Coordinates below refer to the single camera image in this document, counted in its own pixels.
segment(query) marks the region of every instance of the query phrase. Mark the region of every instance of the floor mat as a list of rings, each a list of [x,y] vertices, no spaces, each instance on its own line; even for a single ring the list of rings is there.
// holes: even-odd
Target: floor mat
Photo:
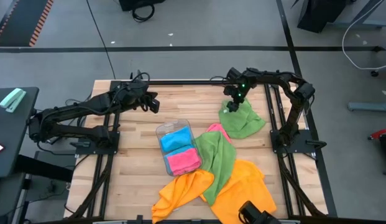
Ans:
[[[53,0],[14,0],[0,23],[0,47],[32,47]]]

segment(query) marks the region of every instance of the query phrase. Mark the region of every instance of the clear plastic box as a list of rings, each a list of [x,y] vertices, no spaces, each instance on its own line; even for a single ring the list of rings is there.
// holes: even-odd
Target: clear plastic box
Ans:
[[[155,133],[169,175],[175,177],[186,174],[202,165],[202,158],[187,120],[167,122],[159,126]]]

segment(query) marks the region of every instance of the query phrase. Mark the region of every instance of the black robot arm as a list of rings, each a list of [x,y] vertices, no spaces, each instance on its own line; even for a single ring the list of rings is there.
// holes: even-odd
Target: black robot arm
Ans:
[[[290,99],[292,107],[287,122],[280,128],[278,144],[290,146],[294,137],[298,134],[298,120],[306,102],[314,95],[313,85],[291,72],[267,72],[256,68],[247,68],[240,73],[231,68],[227,73],[226,80],[229,85],[224,88],[224,94],[230,95],[232,101],[227,104],[230,112],[237,111],[239,104],[244,102],[251,88],[257,84],[273,84],[283,88],[285,95]],[[295,91],[291,90],[291,83],[298,84]]]
[[[98,147],[111,144],[108,127],[81,128],[59,124],[74,118],[95,114],[98,116],[124,112],[141,107],[144,111],[157,113],[160,102],[155,99],[157,93],[148,92],[149,84],[140,79],[122,82],[115,89],[92,97],[82,103],[71,106],[54,107],[35,114],[29,121],[29,137],[34,142],[45,142],[53,137],[86,138]]]

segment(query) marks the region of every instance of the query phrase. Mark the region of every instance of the gray floor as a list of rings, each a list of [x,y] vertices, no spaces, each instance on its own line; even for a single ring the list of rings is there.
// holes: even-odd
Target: gray floor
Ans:
[[[301,3],[290,9],[293,2],[283,0],[295,46],[341,45],[343,29],[327,27],[321,34],[297,29]],[[366,2],[348,6],[338,21],[351,20]],[[7,4],[9,0],[0,0],[0,15]],[[108,47],[287,45],[274,0],[167,0],[156,7],[152,20],[141,24],[114,1],[90,0],[90,4]],[[386,20],[386,1],[371,19]],[[346,45],[386,45],[386,28],[352,30]],[[55,0],[35,47],[102,46],[85,0]],[[348,54],[362,66],[386,63],[386,52]],[[386,72],[372,78],[368,71],[354,68],[342,52],[297,55],[303,76],[316,88],[313,116],[321,140],[328,143],[323,152],[338,215],[386,220],[386,176],[382,175],[386,160],[379,145],[367,140],[370,133],[386,128],[386,113],[347,110],[349,101],[386,101]],[[225,75],[230,67],[293,70],[288,52],[111,52],[109,56],[117,78],[128,78],[137,69],[152,78],[209,78]],[[94,80],[112,78],[105,53],[0,54],[0,87],[39,87],[39,109],[63,105],[68,98],[83,100]],[[36,150],[26,138],[22,153],[32,156]],[[63,204],[61,200],[34,203],[27,218],[58,220]]]

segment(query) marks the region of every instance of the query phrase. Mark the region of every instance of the butcher block tabletop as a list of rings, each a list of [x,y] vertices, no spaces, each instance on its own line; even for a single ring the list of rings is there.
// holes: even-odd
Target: butcher block tabletop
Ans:
[[[92,96],[109,91],[110,84],[111,80],[96,80]],[[231,99],[223,94],[223,87],[212,85],[150,84],[149,91],[158,93],[156,99],[160,102],[160,110],[157,114],[143,112],[138,108],[135,111],[126,111],[120,116],[121,137],[111,169],[105,220],[135,220],[137,215],[143,215],[144,220],[150,220],[151,208],[159,200],[159,191],[173,180],[173,177],[167,174],[155,129],[168,121],[187,119],[194,137],[198,137],[211,124],[219,123],[218,111],[221,102]],[[273,107],[277,108],[275,96],[273,91],[271,92]],[[285,116],[288,116],[291,104],[282,89],[280,93]],[[238,159],[253,162],[265,174],[264,182],[277,205],[277,211],[273,215],[276,218],[287,218],[280,169],[270,141],[269,132],[272,126],[264,86],[258,85],[248,93],[247,98],[252,109],[266,121],[266,125],[248,138],[232,139],[232,144],[237,149]],[[277,110],[275,116],[279,128],[281,124]],[[104,116],[91,115],[86,118],[85,127],[103,125],[103,121]],[[299,127],[306,128],[303,116]],[[315,161],[303,154],[294,154],[294,158],[301,188],[320,211],[327,213]],[[91,190],[96,159],[96,155],[90,155],[74,171],[67,200],[67,208],[70,210],[75,211]],[[298,214],[295,194],[291,187],[289,189],[293,211]],[[100,200],[101,190],[96,196],[94,216],[99,213]],[[70,212],[65,211],[65,217],[70,215]],[[168,219],[217,218],[206,202],[196,198],[172,212]]]

